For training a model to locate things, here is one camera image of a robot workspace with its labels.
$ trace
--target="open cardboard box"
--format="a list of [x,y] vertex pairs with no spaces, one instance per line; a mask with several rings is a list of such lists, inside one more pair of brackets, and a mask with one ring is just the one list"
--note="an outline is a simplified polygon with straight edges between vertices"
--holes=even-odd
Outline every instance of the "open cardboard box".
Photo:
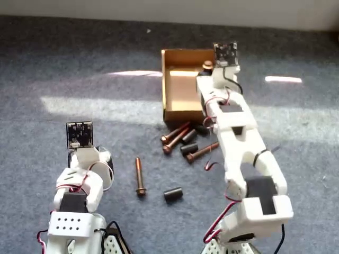
[[206,60],[213,62],[212,49],[162,50],[164,121],[202,123],[196,76]]

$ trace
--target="copper bolt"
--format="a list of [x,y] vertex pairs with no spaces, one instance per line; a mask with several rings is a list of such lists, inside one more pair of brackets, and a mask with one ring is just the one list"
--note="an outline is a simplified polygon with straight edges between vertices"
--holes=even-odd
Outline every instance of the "copper bolt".
[[140,158],[136,158],[136,171],[137,171],[137,182],[138,188],[136,190],[138,196],[144,196],[146,194],[146,189],[144,188],[144,184],[142,182],[142,167]]
[[190,122],[186,122],[183,125],[181,125],[179,128],[175,129],[174,131],[170,132],[167,135],[163,135],[161,137],[161,142],[162,144],[168,144],[170,142],[170,140],[175,137],[175,135],[177,135],[179,132],[181,132],[183,129],[185,129],[187,126],[190,125]]
[[180,132],[180,134],[179,134],[178,136],[176,136],[169,144],[164,145],[164,146],[163,146],[163,151],[164,151],[164,153],[167,154],[167,155],[169,155],[169,154],[172,152],[174,146],[175,146],[176,144],[179,143],[179,141],[182,139],[182,137],[185,136],[186,133],[187,133],[189,130],[190,130],[190,128],[187,127],[187,128],[184,129],[182,132]]
[[199,150],[198,152],[189,153],[188,155],[186,155],[186,159],[189,162],[189,164],[191,164],[196,159],[198,159],[200,156],[203,156],[204,154],[208,153],[210,150],[217,148],[218,146],[219,146],[219,142],[215,142],[215,143],[211,144],[210,146]]

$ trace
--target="black rubber spacer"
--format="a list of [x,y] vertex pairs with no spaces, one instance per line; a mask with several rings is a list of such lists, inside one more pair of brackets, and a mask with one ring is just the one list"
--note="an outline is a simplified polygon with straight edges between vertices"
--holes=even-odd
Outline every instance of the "black rubber spacer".
[[184,144],[189,144],[197,135],[198,132],[196,129],[193,129],[182,138],[182,142]]
[[192,144],[186,144],[182,147],[180,147],[180,152],[182,156],[186,156],[189,153],[195,153],[198,150],[198,144],[192,143]]
[[175,201],[183,196],[182,188],[177,187],[164,192],[164,198],[167,202]]

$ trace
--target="gray carpet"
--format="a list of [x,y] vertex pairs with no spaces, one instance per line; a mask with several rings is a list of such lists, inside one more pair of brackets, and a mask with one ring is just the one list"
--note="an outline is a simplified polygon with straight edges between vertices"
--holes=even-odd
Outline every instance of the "gray carpet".
[[[99,212],[117,220],[135,254],[192,253],[226,201],[224,171],[163,155],[163,48],[237,40],[244,95],[287,179],[295,216],[280,253],[335,253],[339,242],[339,44],[327,33],[224,26],[0,17],[0,249],[40,253],[55,181],[67,163],[65,122],[92,119],[94,141],[113,154],[115,183]],[[292,76],[302,84],[266,83]],[[199,145],[208,139],[199,138]],[[135,156],[148,195],[136,197]],[[222,161],[221,151],[213,153]],[[181,201],[162,192],[182,186]],[[280,232],[255,241],[273,253]]]

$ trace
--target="robotic arm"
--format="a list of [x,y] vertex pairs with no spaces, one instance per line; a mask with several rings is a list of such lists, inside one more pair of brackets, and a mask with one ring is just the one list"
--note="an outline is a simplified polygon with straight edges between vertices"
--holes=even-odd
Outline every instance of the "robotic arm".
[[95,213],[114,182],[109,151],[93,146],[92,122],[67,123],[68,167],[56,183],[48,242],[42,254],[130,253],[115,222]]
[[[278,231],[293,217],[293,210],[286,195],[286,180],[274,155],[266,148],[237,83],[237,44],[215,44],[214,50],[212,75],[197,76],[197,91],[225,157],[227,192],[240,202],[236,211],[215,226],[217,240],[207,241],[203,253],[208,253],[210,244],[217,245],[220,253],[242,249],[242,253],[254,253],[246,243]],[[240,170],[243,163],[252,164],[261,175],[244,178]]]

